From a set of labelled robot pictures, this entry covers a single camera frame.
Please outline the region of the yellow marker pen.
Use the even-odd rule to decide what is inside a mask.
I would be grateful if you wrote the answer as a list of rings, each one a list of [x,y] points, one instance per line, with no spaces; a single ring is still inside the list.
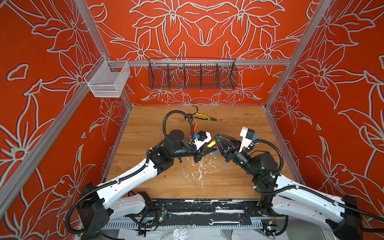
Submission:
[[[216,142],[215,142],[215,141],[212,141],[212,142],[210,142],[210,143],[208,144],[208,147],[211,148],[211,147],[213,147],[213,146],[215,146],[215,145],[216,145]]]

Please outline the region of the orange marker pen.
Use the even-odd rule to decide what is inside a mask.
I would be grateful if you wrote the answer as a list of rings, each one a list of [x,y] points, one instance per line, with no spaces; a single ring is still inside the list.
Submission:
[[[196,121],[195,123],[194,123],[194,133],[196,134],[197,133],[197,128],[198,128],[198,121]]]

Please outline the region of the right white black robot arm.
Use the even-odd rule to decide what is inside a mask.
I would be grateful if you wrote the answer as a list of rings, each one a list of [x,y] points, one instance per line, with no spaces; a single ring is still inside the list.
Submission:
[[[383,228],[363,226],[364,216],[379,222],[384,218],[360,210],[356,198],[328,195],[282,175],[284,157],[271,142],[252,134],[239,141],[221,133],[214,141],[226,162],[234,162],[253,177],[253,188],[261,195],[259,209],[263,214],[294,217],[322,226],[340,240],[362,240],[364,233],[384,232]]]

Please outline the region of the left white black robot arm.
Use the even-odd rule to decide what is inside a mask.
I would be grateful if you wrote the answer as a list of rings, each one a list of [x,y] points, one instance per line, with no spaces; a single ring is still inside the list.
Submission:
[[[167,133],[167,120],[173,114],[189,118],[180,110],[168,112],[163,120],[163,140],[147,150],[146,157],[139,164],[110,181],[97,186],[90,183],[82,189],[79,199],[70,207],[65,218],[68,233],[89,240],[110,219],[141,213],[151,202],[147,193],[139,192],[127,198],[124,204],[118,204],[118,201],[135,187],[168,170],[174,165],[175,159],[193,157],[195,163],[198,163],[204,156],[215,151],[215,148],[209,147],[211,134],[206,131],[196,133],[192,119],[188,119],[192,133],[190,141],[185,140],[181,130]]]

